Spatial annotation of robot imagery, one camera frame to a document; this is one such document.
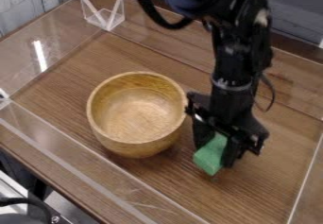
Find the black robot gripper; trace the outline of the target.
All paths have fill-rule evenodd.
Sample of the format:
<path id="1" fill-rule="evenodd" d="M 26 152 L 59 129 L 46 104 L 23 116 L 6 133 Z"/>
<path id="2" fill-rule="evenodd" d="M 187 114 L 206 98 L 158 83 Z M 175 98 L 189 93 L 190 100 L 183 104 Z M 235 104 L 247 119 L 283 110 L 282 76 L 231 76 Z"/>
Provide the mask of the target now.
<path id="1" fill-rule="evenodd" d="M 197 149 L 221 133 L 227 137 L 221 157 L 221 163 L 226 168 L 234 166 L 234 162 L 246 151 L 259 155 L 270 133 L 254 116 L 251 91 L 213 90 L 210 95 L 189 92 L 187 99 L 186 113 L 193 118 Z"/>

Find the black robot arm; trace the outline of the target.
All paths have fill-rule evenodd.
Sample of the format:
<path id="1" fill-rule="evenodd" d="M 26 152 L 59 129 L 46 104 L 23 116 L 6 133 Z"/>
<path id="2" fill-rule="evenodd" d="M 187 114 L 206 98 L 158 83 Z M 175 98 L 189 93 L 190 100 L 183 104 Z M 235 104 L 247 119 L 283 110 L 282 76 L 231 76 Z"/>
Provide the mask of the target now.
<path id="1" fill-rule="evenodd" d="M 261 154 L 269 130 L 253 114 L 259 84 L 269 84 L 273 63 L 267 0 L 166 0 L 182 15 L 171 23 L 151 0 L 138 0 L 150 18 L 179 30 L 199 20 L 213 35 L 215 69 L 211 93 L 189 92 L 186 113 L 193 117 L 198 165 L 230 167 L 250 151 Z"/>

